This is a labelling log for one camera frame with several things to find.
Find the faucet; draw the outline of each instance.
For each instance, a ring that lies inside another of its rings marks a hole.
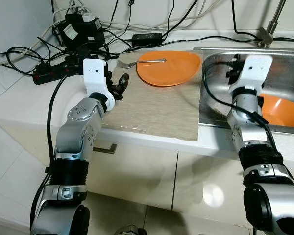
[[[273,33],[278,25],[278,18],[285,2],[286,0],[280,0],[275,14],[272,20],[269,22],[267,29],[265,30],[263,27],[259,29],[261,41],[258,43],[258,47],[270,47],[271,43],[273,42]]]

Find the orange bowl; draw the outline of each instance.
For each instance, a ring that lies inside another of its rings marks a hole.
[[[294,127],[294,103],[276,96],[261,94],[264,98],[263,117],[272,125]]]

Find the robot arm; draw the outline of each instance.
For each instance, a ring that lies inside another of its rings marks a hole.
[[[259,95],[271,63],[272,58],[267,55],[246,58],[240,76],[230,78],[233,105],[262,115],[263,99]],[[248,221],[268,235],[294,235],[294,179],[284,166],[282,155],[272,146],[265,129],[246,113],[232,108],[227,121],[244,169]]]
[[[81,202],[87,194],[89,160],[104,113],[122,99],[128,74],[113,86],[105,61],[84,59],[83,69],[89,97],[69,111],[57,134],[49,184],[44,186],[31,235],[86,235],[88,231],[89,210]]]

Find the cabinet door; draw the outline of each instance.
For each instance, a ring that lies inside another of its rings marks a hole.
[[[173,210],[251,227],[245,217],[240,161],[179,152]]]
[[[96,141],[95,147],[110,148]],[[94,152],[88,191],[171,209],[177,152],[117,143],[115,154]]]

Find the orange plate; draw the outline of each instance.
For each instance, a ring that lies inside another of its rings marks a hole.
[[[267,94],[260,96],[264,98],[263,117],[270,124],[294,127],[293,102]]]
[[[185,51],[151,51],[139,60],[166,58],[166,62],[138,63],[137,74],[145,82],[160,87],[168,87],[187,82],[198,72],[201,59],[198,55]]]

